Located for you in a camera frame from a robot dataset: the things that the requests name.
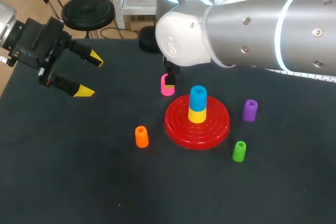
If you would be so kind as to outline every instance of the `red plastic base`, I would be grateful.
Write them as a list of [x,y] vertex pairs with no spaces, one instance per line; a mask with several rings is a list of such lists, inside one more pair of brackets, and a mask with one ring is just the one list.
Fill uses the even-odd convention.
[[168,136],[182,147],[193,150],[209,149],[222,142],[230,129],[230,116],[224,105],[208,96],[206,120],[192,123],[188,119],[189,95],[174,100],[168,107],[164,128]]

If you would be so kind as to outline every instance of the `metal shelf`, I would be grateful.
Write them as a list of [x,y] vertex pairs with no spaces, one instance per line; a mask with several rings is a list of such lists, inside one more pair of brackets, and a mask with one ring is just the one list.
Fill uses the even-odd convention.
[[123,15],[155,15],[156,6],[133,6],[128,5],[126,0],[120,1]]

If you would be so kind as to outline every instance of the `stool seat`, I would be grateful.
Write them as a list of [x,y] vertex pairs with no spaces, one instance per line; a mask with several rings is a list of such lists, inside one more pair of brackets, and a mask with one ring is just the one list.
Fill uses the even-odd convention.
[[110,24],[115,17],[109,0],[70,0],[62,9],[64,24],[78,31],[94,31]]

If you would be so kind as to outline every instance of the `black stool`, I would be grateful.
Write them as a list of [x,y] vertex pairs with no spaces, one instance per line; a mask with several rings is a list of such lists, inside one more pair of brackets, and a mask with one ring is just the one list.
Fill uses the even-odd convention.
[[110,24],[115,17],[114,6],[109,0],[70,0],[65,6],[57,0],[62,7],[62,19],[57,15],[50,0],[43,1],[67,27],[86,31],[85,38],[98,38],[97,30]]

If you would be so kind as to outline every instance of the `black table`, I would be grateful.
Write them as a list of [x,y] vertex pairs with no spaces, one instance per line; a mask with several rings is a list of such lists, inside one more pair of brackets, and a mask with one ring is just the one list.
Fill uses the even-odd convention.
[[[182,68],[174,97],[160,94],[162,58],[135,40],[85,40],[96,68],[70,52],[56,70],[96,94],[71,98],[19,64],[0,98],[0,223],[333,223],[336,84],[253,68]],[[194,85],[222,101],[231,131],[190,151],[163,118]],[[241,121],[247,99],[255,123]],[[145,149],[134,129],[144,125]],[[234,144],[247,144],[244,162]]]

